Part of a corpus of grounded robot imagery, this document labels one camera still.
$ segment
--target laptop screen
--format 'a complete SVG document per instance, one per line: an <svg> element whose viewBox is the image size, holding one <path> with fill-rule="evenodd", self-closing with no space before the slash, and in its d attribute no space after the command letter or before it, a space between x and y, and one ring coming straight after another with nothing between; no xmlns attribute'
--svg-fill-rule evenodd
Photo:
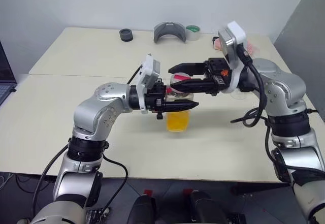
<svg viewBox="0 0 325 224"><path fill-rule="evenodd" d="M16 82L1 42L0 42L0 82Z"/></svg>

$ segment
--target orange liquid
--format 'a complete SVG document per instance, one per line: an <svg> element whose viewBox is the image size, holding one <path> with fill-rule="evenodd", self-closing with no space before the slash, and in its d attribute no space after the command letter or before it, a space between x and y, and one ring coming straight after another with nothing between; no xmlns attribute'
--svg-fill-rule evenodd
<svg viewBox="0 0 325 224"><path fill-rule="evenodd" d="M171 132L185 131L189 122L189 110L167 113L167 130Z"/></svg>

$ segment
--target white wall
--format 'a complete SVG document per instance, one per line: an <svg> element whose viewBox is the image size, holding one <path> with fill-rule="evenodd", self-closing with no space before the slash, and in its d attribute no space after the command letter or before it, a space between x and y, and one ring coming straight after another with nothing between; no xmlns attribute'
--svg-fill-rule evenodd
<svg viewBox="0 0 325 224"><path fill-rule="evenodd" d="M274 41L299 1L0 0L0 40L16 74L27 73L67 26L152 30L178 21L211 33L236 20L248 33Z"/></svg>

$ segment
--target white table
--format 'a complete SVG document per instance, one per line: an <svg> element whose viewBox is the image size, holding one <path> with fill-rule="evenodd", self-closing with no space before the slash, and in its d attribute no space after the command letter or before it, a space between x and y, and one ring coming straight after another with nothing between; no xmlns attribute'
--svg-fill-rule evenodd
<svg viewBox="0 0 325 224"><path fill-rule="evenodd" d="M0 171L40 174L71 136L75 107L98 85L126 80L29 75L0 109ZM191 111L183 133L167 132L166 121L152 113L122 114L108 137L106 154L124 163L134 178L278 182L264 150L264 123L252 129L229 123L257 105L253 94L245 95L239 100L230 94L195 94L200 105ZM306 102L312 107L308 98ZM310 118L325 155L323 122L317 114ZM60 159L49 174L56 175L59 166ZM105 177L123 176L106 162L101 171Z"/></svg>
<svg viewBox="0 0 325 224"><path fill-rule="evenodd" d="M201 35L184 44L176 37L153 42L153 32L133 31L134 39L123 42L119 30L68 27L30 70L30 74L80 75L129 78L145 60L146 54L161 62L160 77L169 79L168 69L182 62L203 62L223 57L213 49L213 35ZM255 57L284 65L269 38L248 36L256 47Z"/></svg>

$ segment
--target laptop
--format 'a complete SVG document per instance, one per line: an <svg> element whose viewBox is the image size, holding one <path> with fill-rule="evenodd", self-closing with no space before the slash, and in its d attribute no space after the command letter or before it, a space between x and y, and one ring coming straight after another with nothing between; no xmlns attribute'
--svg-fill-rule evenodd
<svg viewBox="0 0 325 224"><path fill-rule="evenodd" d="M16 85L16 79L0 42L0 105L10 93L16 91Z"/></svg>

